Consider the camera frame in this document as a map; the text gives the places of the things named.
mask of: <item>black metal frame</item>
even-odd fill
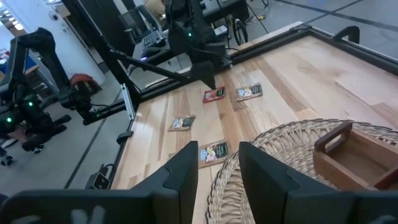
[[[398,76],[397,60],[359,45],[359,29],[357,27],[347,27],[336,35],[331,35],[310,25],[301,24],[291,28],[287,32],[281,33],[258,44],[242,49],[239,52],[235,52],[231,54],[230,57],[233,60],[233,64],[236,65],[238,63],[244,62],[245,60],[249,60],[258,55],[270,52],[271,50],[277,49],[278,47],[289,44],[291,42],[295,42],[296,40],[307,36],[312,36],[320,39],[325,43],[336,47],[337,49],[340,49],[346,53],[351,54],[354,57],[360,58],[367,63],[375,65],[391,74]],[[171,78],[166,79],[156,86],[142,90],[140,92],[142,97],[140,103],[150,100],[156,96],[160,96],[164,93],[177,89],[196,80],[197,79],[193,77],[188,78],[184,82],[173,80]],[[134,121],[130,122],[130,125],[127,129],[128,131],[131,129],[133,122]],[[122,158],[125,145],[126,141],[122,142],[122,144],[120,145],[118,155],[114,162],[114,169],[109,175],[111,183],[113,183],[114,175],[116,174],[116,171],[118,169],[118,165]]]
[[[153,97],[166,93],[172,89],[178,88],[182,85],[197,80],[196,78],[191,77],[190,72],[179,74],[177,72],[170,72],[163,68],[156,67],[154,65],[155,63],[159,63],[159,59],[164,59],[165,57],[170,58],[171,54],[167,54],[161,58],[148,58],[148,60],[143,62],[140,60],[136,60],[132,57],[129,57],[128,55],[113,49],[112,46],[110,46],[107,43],[104,35],[97,28],[95,23],[92,21],[90,15],[87,13],[80,0],[63,0],[63,3],[69,10],[70,14],[74,18],[80,21],[81,28],[85,31],[87,37],[91,40],[93,47],[98,51],[99,55],[104,60],[104,63],[112,71],[112,74],[115,76],[117,81],[120,84],[122,83],[126,84],[127,89],[131,96],[132,104],[135,108],[137,108],[140,103],[146,100],[149,100]],[[141,67],[144,70],[150,70],[152,72],[164,75],[166,77],[173,78],[173,80],[167,80],[165,83],[159,86],[146,88],[144,90],[138,90],[136,88],[136,85],[129,79],[128,75],[123,70],[122,66],[119,63],[120,61],[130,63],[131,65],[135,65],[137,67]],[[100,110],[99,116],[95,116],[90,119],[85,119],[83,124],[84,125],[91,124],[95,121],[98,121],[100,119],[103,119],[107,116],[110,116],[112,114],[117,113],[118,111],[122,111],[125,109],[126,107],[121,106],[119,103],[113,103],[109,105],[109,108]]]

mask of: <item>light wood surface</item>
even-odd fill
[[[257,82],[262,96],[235,100],[235,88]],[[211,103],[202,103],[203,92],[209,89],[202,82],[142,103],[112,188],[135,186],[190,140],[203,145],[225,139],[235,151],[240,141],[270,128],[313,118],[354,119],[398,128],[398,78],[313,37],[235,65],[216,76],[216,85],[226,87],[226,97]],[[189,131],[167,131],[175,117],[188,114],[197,116]],[[199,170],[193,223],[205,222],[206,198],[221,166]]]

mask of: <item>wire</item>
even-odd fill
[[[150,87],[152,87],[152,86],[156,86],[156,85],[158,85],[159,83],[162,83],[162,82],[166,81],[167,79],[169,79],[169,78],[165,78],[165,79],[159,80],[159,81],[157,81],[157,82],[155,82],[155,83],[152,83],[152,84],[150,84],[150,85],[145,86],[145,88],[150,88]]]
[[[169,4],[170,26],[173,25],[172,7],[173,7],[173,0],[171,0],[171,1],[170,1],[170,4]]]
[[[110,166],[113,168],[114,164],[108,164],[108,165],[104,166],[103,168],[107,168],[107,167],[110,167]]]
[[[256,15],[256,13],[253,11],[253,9],[251,8],[251,6],[246,3],[246,5],[248,5],[248,8],[251,10],[251,12],[254,14],[254,16],[256,17],[256,19],[259,21],[259,23],[261,24],[262,28],[264,28],[264,30],[267,32],[268,34],[268,30],[267,28],[264,26],[264,24],[260,21],[260,19],[258,18],[258,16]]]
[[[263,5],[264,5],[264,8],[268,7],[268,4],[266,4],[266,3],[264,2],[264,0],[261,0],[261,2],[263,3]]]
[[[179,57],[179,55],[177,55],[176,58],[177,58],[178,63],[180,64],[180,68],[182,69],[182,65],[181,65],[181,62],[180,62],[180,57]]]
[[[108,109],[108,112],[111,111],[111,107],[108,106],[108,105],[97,105],[97,104],[94,104],[94,103],[90,103],[90,105],[91,105],[91,106],[103,106],[103,107],[106,107],[106,108]]]
[[[272,6],[272,0],[267,0],[267,7],[264,9],[264,10],[266,10],[266,17],[268,17],[268,15],[271,11],[271,6]]]
[[[220,12],[223,13],[223,8],[221,7],[220,1],[219,1],[219,0],[216,0],[216,2],[217,2],[217,4],[218,4],[218,7],[220,7]],[[230,47],[230,46],[229,46],[229,27],[228,27],[228,21],[227,21],[226,17],[224,17],[224,20],[225,20],[225,26],[226,26],[226,43],[227,43],[227,46]]]
[[[248,41],[248,31],[246,30],[246,26],[243,24],[243,22],[240,19],[235,19],[235,30],[234,30],[234,36],[235,36],[235,41],[237,45],[244,44]]]
[[[235,49],[235,48],[233,48],[233,47],[227,47],[226,49],[227,49],[227,50],[236,50],[236,51],[238,51],[238,52],[241,51],[241,50]]]

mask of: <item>wooden tabletop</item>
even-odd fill
[[[260,37],[258,43],[299,25]],[[235,89],[259,82],[264,94],[236,101]],[[216,76],[226,97],[202,103],[197,81],[139,105],[112,189],[130,189],[186,143],[227,140],[232,151],[278,125],[314,118],[366,121],[398,128],[398,78],[311,36],[235,65]],[[173,119],[195,114],[191,130],[169,132]],[[222,164],[199,170],[193,223],[205,222],[206,198]]]

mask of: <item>woven basket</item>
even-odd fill
[[[337,119],[292,122],[270,129],[250,143],[301,173],[335,187],[315,172],[312,151],[316,140],[342,122]],[[354,122],[353,127],[398,147],[398,132],[390,128],[359,122]],[[207,202],[207,223],[254,223],[242,183],[238,152],[225,161],[217,173]]]

